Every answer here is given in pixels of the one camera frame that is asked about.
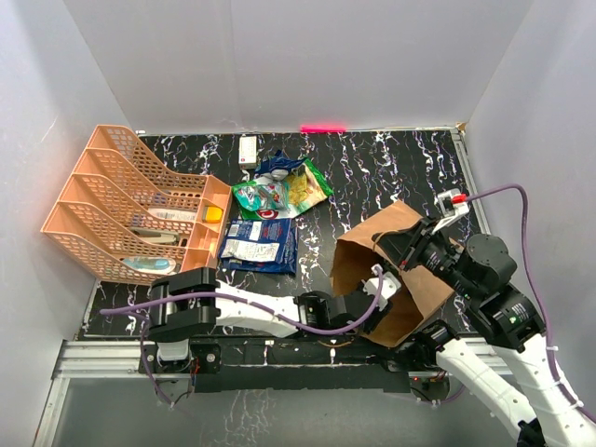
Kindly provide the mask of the teal snack packet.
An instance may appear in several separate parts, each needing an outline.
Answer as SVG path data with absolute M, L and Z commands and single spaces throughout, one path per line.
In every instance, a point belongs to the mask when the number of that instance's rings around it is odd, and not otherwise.
M 248 211 L 285 210 L 289 206 L 289 187 L 285 183 L 247 183 L 236 188 L 234 195 Z

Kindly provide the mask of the green chips bag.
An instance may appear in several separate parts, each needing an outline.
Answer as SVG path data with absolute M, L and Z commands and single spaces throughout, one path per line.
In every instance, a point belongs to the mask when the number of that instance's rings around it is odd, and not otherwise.
M 285 183 L 289 187 L 289 206 L 285 210 L 244 210 L 238 203 L 234 192 L 240 185 L 247 183 Z M 254 178 L 232 187 L 233 196 L 239 206 L 241 218 L 251 221 L 294 219 L 306 211 L 314 208 L 319 203 L 327 200 L 333 190 L 326 181 L 325 176 L 315 167 L 310 158 L 305 158 L 305 163 L 282 181 L 274 181 L 265 177 Z

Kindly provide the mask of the dark blue snack bag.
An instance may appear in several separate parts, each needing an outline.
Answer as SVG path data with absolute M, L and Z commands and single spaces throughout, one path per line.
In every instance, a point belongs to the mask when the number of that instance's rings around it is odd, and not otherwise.
M 302 167 L 305 159 L 292 159 L 277 150 L 272 156 L 263 158 L 255 169 L 255 177 L 265 177 L 274 181 L 282 181 L 291 173 Z

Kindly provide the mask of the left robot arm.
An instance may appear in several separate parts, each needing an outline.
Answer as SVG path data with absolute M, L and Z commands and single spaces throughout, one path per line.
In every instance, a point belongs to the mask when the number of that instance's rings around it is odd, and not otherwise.
M 192 360 L 190 339 L 211 334 L 217 327 L 240 327 L 276 338 L 298 333 L 336 337 L 348 332 L 369 333 L 391 309 L 390 299 L 401 283 L 390 272 L 362 281 L 345 295 L 321 291 L 276 297 L 243 291 L 216 278 L 208 267 L 154 281 L 148 311 L 147 338 L 157 345 L 157 358 L 180 372 Z

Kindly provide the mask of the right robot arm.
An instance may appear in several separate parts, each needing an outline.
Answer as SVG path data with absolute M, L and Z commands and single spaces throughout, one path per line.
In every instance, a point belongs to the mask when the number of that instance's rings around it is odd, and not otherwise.
M 440 320 L 417 332 L 414 352 L 424 368 L 454 375 L 520 446 L 592 446 L 595 423 L 549 360 L 547 327 L 534 304 L 510 282 L 517 269 L 504 241 L 477 234 L 453 244 L 426 218 L 372 241 L 402 271 L 423 266 L 467 302 L 465 314 L 516 379 L 512 386 Z

